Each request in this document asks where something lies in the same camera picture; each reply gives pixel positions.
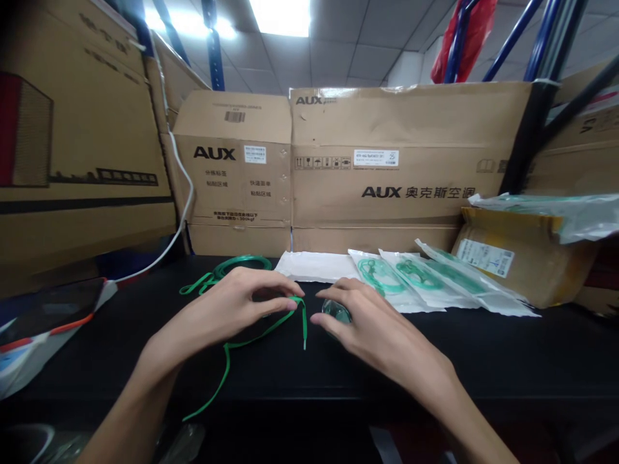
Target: fluorescent ceiling light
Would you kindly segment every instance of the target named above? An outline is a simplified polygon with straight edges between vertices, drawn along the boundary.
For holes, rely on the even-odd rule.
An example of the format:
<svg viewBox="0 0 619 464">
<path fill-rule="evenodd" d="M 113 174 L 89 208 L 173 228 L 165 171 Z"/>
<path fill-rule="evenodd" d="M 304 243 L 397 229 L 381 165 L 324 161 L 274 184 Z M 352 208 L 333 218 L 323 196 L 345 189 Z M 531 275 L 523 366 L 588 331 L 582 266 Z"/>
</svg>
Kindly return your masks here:
<svg viewBox="0 0 619 464">
<path fill-rule="evenodd" d="M 250 0 L 264 34 L 310 36 L 310 0 Z"/>
<path fill-rule="evenodd" d="M 158 32 L 165 32 L 166 25 L 159 17 L 157 10 L 146 10 L 146 25 L 149 28 Z M 208 28 L 204 25 L 204 20 L 197 13 L 188 13 L 183 11 L 170 11 L 170 19 L 172 25 L 176 29 L 179 35 L 189 35 L 191 37 L 206 38 L 208 35 Z M 226 19 L 219 19 L 217 26 L 215 26 L 219 35 L 224 39 L 233 39 L 237 32 L 232 27 L 232 24 Z"/>
</svg>

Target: white wall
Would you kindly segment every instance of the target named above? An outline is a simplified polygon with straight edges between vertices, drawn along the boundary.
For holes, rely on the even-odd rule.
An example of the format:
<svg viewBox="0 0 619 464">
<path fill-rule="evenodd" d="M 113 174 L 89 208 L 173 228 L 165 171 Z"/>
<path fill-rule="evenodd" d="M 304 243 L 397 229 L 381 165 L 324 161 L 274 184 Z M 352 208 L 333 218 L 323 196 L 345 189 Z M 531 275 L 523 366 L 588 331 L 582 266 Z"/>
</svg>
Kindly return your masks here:
<svg viewBox="0 0 619 464">
<path fill-rule="evenodd" d="M 424 54 L 419 52 L 402 52 L 398 61 L 389 72 L 389 87 L 410 87 L 419 83 Z"/>
<path fill-rule="evenodd" d="M 424 64 L 421 67 L 421 75 L 419 77 L 420 84 L 433 84 L 430 77 L 432 66 L 437 59 L 440 47 L 443 45 L 443 36 L 438 37 L 432 45 L 426 50 L 424 54 Z"/>
</svg>

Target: human hand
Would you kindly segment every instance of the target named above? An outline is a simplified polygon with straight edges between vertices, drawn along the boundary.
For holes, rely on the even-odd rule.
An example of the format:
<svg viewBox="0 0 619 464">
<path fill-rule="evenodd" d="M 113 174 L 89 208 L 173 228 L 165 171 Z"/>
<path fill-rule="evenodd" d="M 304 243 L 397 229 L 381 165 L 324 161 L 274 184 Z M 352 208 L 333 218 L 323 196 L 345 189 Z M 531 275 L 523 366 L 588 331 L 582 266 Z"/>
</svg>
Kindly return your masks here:
<svg viewBox="0 0 619 464">
<path fill-rule="evenodd" d="M 285 296 L 254 302 L 252 296 L 256 293 Z M 150 364 L 172 370 L 198 351 L 231 338 L 267 314 L 296 309 L 297 303 L 288 298 L 293 295 L 303 297 L 305 293 L 296 282 L 278 272 L 236 267 L 153 335 L 142 357 L 154 358 Z"/>
<path fill-rule="evenodd" d="M 346 306 L 352 317 L 343 324 L 324 313 L 310 321 L 321 325 L 344 348 L 407 389 L 432 414 L 462 386 L 449 359 L 372 287 L 342 278 L 316 294 Z"/>
</svg>

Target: ceiling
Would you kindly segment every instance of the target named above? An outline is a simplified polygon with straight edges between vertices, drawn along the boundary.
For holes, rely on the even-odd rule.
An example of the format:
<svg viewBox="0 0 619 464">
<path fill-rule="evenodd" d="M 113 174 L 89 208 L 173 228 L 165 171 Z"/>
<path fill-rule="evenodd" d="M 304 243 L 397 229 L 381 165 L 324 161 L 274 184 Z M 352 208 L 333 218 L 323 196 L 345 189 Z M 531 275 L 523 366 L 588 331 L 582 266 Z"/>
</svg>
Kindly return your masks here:
<svg viewBox="0 0 619 464">
<path fill-rule="evenodd" d="M 202 15 L 201 0 L 166 0 L 170 13 Z M 495 25 L 469 81 L 480 81 L 512 31 L 526 0 L 499 0 Z M 145 0 L 148 10 L 152 0 Z M 249 0 L 218 0 L 217 15 L 237 30 L 221 39 L 224 81 L 231 92 L 287 95 L 289 88 L 377 87 L 405 51 L 425 52 L 442 35 L 453 0 L 311 0 L 309 38 L 261 34 Z M 522 79 L 542 18 L 537 11 L 496 75 Z M 208 83 L 206 41 L 177 27 L 192 68 Z M 564 74 L 619 52 L 619 1 L 589 0 Z"/>
</svg>

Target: person's left hand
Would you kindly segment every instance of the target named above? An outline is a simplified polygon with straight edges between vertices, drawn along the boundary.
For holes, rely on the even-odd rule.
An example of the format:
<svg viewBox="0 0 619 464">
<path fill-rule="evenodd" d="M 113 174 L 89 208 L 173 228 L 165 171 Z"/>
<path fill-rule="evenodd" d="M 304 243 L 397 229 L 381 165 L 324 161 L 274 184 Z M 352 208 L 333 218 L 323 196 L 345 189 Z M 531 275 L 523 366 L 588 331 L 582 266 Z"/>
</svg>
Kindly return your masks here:
<svg viewBox="0 0 619 464">
<path fill-rule="evenodd" d="M 265 290 L 285 296 L 254 302 Z M 236 267 L 218 284 L 196 298 L 152 336 L 140 361 L 157 366 L 165 375 L 207 346 L 227 340 L 261 317 L 277 311 L 292 311 L 297 303 L 289 296 L 305 294 L 296 282 L 275 271 Z"/>
</svg>

